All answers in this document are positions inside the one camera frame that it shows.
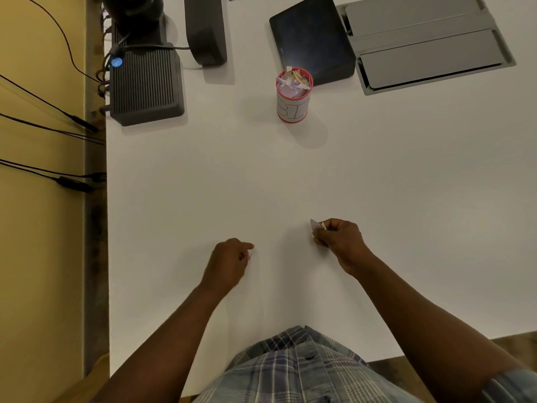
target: hand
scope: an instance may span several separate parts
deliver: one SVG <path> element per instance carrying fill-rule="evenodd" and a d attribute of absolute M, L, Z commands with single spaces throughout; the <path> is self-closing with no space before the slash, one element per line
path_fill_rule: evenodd
<path fill-rule="evenodd" d="M 328 219 L 322 223 L 326 230 L 315 229 L 313 242 L 329 248 L 346 273 L 355 276 L 358 269 L 367 266 L 374 259 L 375 256 L 364 243 L 356 223 L 341 219 Z"/>
<path fill-rule="evenodd" d="M 200 286 L 223 299 L 244 276 L 253 244 L 228 239 L 213 250 Z"/>

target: person's right arm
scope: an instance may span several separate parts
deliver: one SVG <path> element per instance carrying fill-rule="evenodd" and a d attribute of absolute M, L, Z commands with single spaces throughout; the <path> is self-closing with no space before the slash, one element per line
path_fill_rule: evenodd
<path fill-rule="evenodd" d="M 439 402 L 473 402 L 494 376 L 523 367 L 469 325 L 433 304 L 369 250 L 355 223 L 324 221 L 316 244 L 356 278 L 404 354 Z"/>

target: tabletop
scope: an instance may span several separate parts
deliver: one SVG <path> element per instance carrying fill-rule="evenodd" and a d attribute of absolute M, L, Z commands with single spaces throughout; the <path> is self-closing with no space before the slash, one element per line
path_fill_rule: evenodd
<path fill-rule="evenodd" d="M 230 237 L 256 249 L 184 395 L 293 325 L 365 360 L 401 355 L 360 285 L 312 243 L 310 218 L 358 223 L 400 276 L 490 338 L 537 329 L 537 0 L 485 0 L 517 66 L 372 96 L 355 74 L 315 87 L 307 118 L 288 125 L 269 18 L 299 1 L 223 0 L 228 63 L 202 69 L 179 52 L 185 115 L 107 119 L 111 372 Z M 187 45 L 183 0 L 164 11 L 169 41 Z"/>

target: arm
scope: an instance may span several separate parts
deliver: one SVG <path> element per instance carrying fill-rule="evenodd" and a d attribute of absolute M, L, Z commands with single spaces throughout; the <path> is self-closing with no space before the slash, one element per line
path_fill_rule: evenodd
<path fill-rule="evenodd" d="M 343 269 L 360 282 L 439 403 L 475 401 L 495 375 L 523 367 L 408 285 L 367 248 L 356 224 L 339 219 L 324 224 L 327 230 L 314 231 L 315 243 L 329 247 Z"/>
<path fill-rule="evenodd" d="M 253 244 L 216 245 L 201 283 L 101 388 L 97 402 L 170 402 L 181 396 L 207 322 L 244 276 Z"/>

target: forearm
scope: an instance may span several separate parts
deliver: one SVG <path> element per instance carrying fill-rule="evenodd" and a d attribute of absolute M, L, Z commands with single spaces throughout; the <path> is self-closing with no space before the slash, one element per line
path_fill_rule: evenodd
<path fill-rule="evenodd" d="M 211 314 L 220 302 L 197 287 L 117 370 L 97 402 L 169 402 L 179 398 Z"/>
<path fill-rule="evenodd" d="M 474 401 L 487 380 L 521 367 L 492 341 L 421 296 L 376 257 L 355 276 L 439 403 Z"/>

